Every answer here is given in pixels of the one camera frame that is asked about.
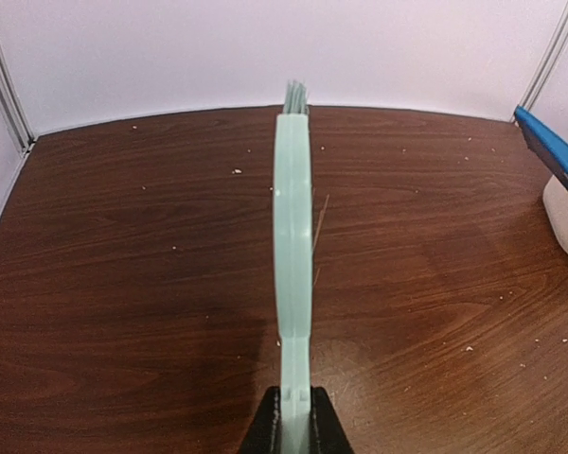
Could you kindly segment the green hand brush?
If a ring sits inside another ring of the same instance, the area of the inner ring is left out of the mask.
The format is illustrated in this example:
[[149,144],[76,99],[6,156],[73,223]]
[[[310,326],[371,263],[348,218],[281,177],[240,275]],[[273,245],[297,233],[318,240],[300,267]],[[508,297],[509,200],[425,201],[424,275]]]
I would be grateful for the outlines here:
[[273,227],[282,453],[310,451],[312,187],[307,89],[288,83],[276,118]]

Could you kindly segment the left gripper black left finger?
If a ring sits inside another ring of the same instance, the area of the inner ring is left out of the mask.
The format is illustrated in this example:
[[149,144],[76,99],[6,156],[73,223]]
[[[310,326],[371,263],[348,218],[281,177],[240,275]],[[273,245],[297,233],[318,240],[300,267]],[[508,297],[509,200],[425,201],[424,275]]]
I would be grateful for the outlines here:
[[269,387],[243,437],[239,454],[276,454],[281,446],[280,388]]

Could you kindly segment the blue plastic dustpan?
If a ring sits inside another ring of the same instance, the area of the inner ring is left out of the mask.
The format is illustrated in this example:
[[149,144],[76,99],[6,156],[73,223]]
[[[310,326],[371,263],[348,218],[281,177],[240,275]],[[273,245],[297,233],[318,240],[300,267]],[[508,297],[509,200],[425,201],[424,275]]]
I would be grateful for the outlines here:
[[568,192],[568,143],[521,106],[516,107],[514,117],[527,147]]

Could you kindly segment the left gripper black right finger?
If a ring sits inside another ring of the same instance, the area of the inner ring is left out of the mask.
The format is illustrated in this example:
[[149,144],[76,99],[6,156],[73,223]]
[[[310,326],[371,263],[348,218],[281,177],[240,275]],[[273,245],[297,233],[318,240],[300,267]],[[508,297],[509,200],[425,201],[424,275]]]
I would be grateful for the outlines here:
[[311,388],[310,454],[353,454],[328,393],[323,387]]

